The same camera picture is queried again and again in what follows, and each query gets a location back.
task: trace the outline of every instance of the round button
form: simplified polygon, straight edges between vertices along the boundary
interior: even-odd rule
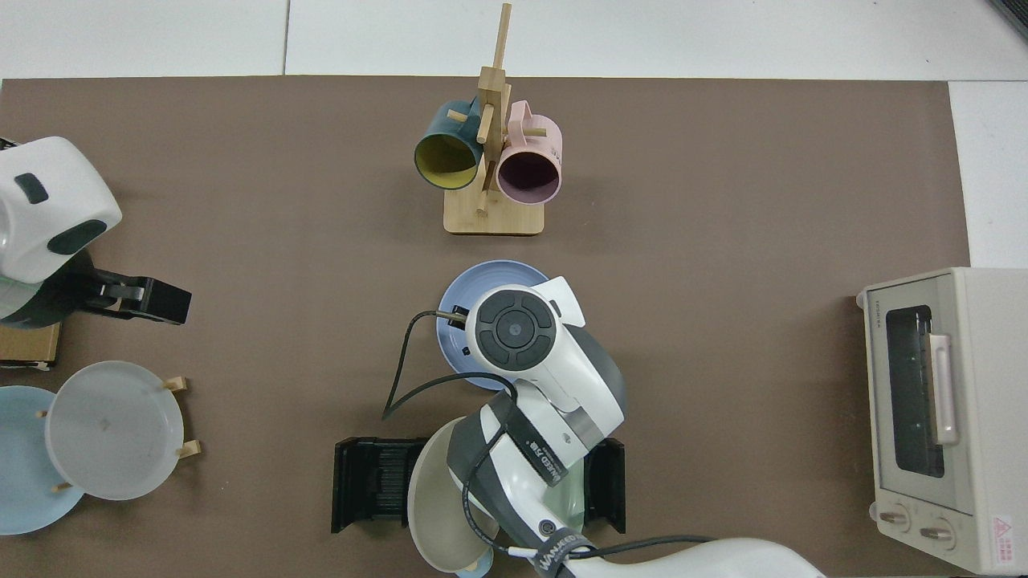
[[[536,327],[524,312],[509,311],[500,316],[500,321],[497,322],[497,336],[505,346],[520,349],[536,336]]]

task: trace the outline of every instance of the oven handle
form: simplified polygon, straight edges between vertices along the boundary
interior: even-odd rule
[[[928,410],[934,426],[935,443],[954,445],[960,440],[957,434],[956,411],[953,403],[953,371],[950,360],[950,336],[928,334],[931,363],[928,374]]]

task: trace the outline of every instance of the cardboard box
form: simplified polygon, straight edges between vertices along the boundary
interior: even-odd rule
[[[61,324],[42,329],[0,326],[0,368],[35,367],[46,371],[58,354]]]

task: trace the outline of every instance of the blue mug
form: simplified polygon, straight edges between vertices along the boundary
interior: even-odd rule
[[[482,158],[482,145],[475,140],[481,123],[477,97],[439,107],[414,147],[414,166],[421,177],[447,190],[471,184]]]

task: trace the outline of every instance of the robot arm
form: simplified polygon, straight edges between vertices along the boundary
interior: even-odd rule
[[[73,144],[0,139],[0,324],[45,327],[74,311],[184,323],[189,292],[93,266],[86,246],[120,220],[107,184]]]
[[[465,323],[471,355],[513,382],[516,396],[497,394],[457,423],[447,465],[472,502],[517,543],[509,553],[530,557],[547,577],[823,578],[784,546],[741,538],[632,565],[573,559],[591,544],[545,506],[543,494],[625,417],[621,372],[584,324],[562,278],[488,291]]]

